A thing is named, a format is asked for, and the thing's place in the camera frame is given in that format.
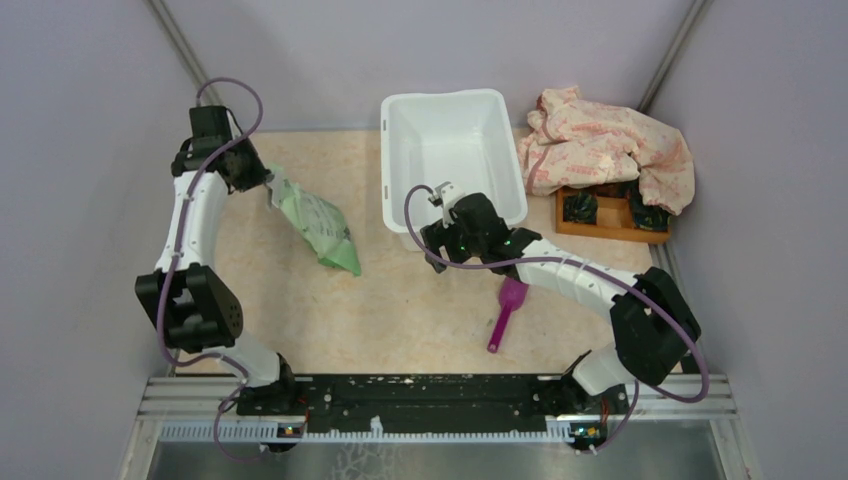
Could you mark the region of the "dark patterned cloth bundle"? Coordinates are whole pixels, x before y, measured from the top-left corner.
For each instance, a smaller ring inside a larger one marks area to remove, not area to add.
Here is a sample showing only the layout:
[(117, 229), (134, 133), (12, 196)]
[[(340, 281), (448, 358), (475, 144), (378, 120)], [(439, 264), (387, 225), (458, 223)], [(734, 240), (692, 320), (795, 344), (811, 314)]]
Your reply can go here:
[(562, 218), (565, 222), (595, 225), (597, 223), (598, 201), (587, 191), (578, 191), (563, 200)]

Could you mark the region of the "white bag clip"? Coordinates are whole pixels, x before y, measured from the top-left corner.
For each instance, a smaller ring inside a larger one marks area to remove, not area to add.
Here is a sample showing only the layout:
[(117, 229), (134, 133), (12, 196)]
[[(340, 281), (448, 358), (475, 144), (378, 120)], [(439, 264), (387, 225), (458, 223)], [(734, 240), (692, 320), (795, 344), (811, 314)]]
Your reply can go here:
[(274, 179), (273, 173), (268, 173), (265, 177), (264, 187), (266, 190), (266, 205), (269, 210), (275, 207), (274, 205)]

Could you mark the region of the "pink patterned cloth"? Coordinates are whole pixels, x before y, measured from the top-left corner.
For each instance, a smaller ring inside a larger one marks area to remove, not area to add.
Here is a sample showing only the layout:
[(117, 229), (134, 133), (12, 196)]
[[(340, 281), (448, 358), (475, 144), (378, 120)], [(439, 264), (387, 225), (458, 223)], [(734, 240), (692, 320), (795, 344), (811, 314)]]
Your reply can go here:
[(545, 89), (517, 142), (527, 193), (636, 181), (642, 202), (679, 215), (695, 195), (694, 156), (680, 130), (632, 108)]

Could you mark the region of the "purple plastic scoop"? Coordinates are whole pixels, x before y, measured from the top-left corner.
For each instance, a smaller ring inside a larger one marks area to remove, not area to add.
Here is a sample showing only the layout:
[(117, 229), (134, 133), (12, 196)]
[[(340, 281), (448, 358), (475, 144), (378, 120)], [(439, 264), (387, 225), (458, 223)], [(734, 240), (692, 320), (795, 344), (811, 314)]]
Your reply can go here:
[(498, 352), (511, 315), (520, 309), (526, 299), (529, 286), (512, 278), (505, 278), (498, 294), (500, 312), (487, 344), (487, 351)]

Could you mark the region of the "green cat litter bag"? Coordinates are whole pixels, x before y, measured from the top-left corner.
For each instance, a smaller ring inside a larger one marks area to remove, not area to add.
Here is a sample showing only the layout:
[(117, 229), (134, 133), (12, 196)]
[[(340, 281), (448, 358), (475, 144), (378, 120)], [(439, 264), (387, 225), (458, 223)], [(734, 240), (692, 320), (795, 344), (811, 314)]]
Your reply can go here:
[(282, 167), (272, 165), (274, 205), (304, 239), (319, 264), (362, 274), (351, 230), (341, 210), (292, 181)]

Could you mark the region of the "aluminium frame rail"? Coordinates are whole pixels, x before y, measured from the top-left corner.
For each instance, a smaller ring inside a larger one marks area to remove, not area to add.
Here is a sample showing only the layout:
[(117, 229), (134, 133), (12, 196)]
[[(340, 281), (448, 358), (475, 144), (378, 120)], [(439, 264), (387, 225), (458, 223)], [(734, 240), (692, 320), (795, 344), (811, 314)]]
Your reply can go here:
[(696, 399), (696, 375), (674, 374), (659, 389), (617, 386), (587, 407), (567, 403), (552, 375), (311, 375), (291, 405), (245, 398), (226, 376), (151, 379), (138, 416), (161, 424), (166, 441), (224, 443), (571, 443), (597, 439), (627, 419), (730, 420), (727, 379), (714, 375)]

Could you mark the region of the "white plastic litter box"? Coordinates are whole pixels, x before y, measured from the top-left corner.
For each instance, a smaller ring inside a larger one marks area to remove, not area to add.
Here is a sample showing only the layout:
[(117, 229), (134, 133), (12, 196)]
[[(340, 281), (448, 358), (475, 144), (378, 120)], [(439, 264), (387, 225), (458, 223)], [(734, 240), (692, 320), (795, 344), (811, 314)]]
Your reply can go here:
[(440, 219), (416, 185), (445, 182), (481, 192), (510, 226), (528, 212), (512, 125), (503, 95), (494, 89), (406, 93), (386, 97), (380, 108), (381, 200), (384, 225), (404, 249), (417, 250), (409, 228)]

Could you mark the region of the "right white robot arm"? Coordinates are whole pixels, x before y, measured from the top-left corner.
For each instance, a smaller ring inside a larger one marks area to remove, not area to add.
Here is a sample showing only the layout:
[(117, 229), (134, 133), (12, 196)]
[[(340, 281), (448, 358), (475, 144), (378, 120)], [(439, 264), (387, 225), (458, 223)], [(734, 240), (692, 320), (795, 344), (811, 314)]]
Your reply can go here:
[(696, 342), (701, 328), (677, 284), (664, 270), (637, 273), (604, 266), (557, 247), (541, 234), (510, 227), (483, 193), (451, 183), (426, 187), (441, 217), (411, 234), (434, 270), (488, 270), (558, 293), (609, 322), (612, 341), (575, 360), (563, 375), (563, 398), (576, 412), (590, 411), (608, 389), (635, 382), (671, 397), (662, 384), (686, 354), (700, 369), (697, 403), (709, 391), (709, 372)]

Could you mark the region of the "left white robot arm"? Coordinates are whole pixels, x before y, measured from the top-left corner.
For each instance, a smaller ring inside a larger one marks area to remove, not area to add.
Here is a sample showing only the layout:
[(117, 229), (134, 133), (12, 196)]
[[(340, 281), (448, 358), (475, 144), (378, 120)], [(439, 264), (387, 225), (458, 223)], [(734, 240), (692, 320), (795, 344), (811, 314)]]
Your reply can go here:
[(191, 136), (171, 164), (174, 208), (168, 236), (154, 270), (136, 278), (135, 294), (171, 365), (211, 359), (237, 376), (237, 390), (221, 411), (297, 412), (300, 388), (290, 365), (246, 331), (240, 301), (213, 267), (228, 196), (264, 187), (274, 175), (228, 108), (195, 106), (189, 120)]

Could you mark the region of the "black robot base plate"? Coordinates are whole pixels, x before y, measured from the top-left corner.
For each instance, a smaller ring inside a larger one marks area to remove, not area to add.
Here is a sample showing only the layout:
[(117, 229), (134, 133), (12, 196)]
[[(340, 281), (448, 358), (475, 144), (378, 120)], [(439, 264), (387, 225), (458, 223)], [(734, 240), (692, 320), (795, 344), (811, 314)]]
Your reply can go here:
[(542, 374), (316, 374), (281, 386), (248, 387), (241, 416), (302, 416), (315, 434), (543, 433), (562, 415), (624, 414), (624, 386), (597, 396), (570, 378)]

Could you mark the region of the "wooden tray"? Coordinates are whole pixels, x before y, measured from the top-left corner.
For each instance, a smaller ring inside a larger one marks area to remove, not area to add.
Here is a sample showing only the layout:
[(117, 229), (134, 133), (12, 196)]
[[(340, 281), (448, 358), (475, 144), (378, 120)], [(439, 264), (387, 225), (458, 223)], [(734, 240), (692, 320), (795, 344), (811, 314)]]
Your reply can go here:
[[(555, 192), (555, 231), (559, 234), (602, 238), (649, 245), (661, 245), (671, 238), (671, 228), (664, 231), (646, 230), (638, 227), (632, 213), (630, 202), (626, 197), (597, 194), (596, 188), (572, 189), (563, 187)], [(581, 223), (567, 219), (568, 201), (572, 197), (591, 195), (596, 203), (593, 223)]]

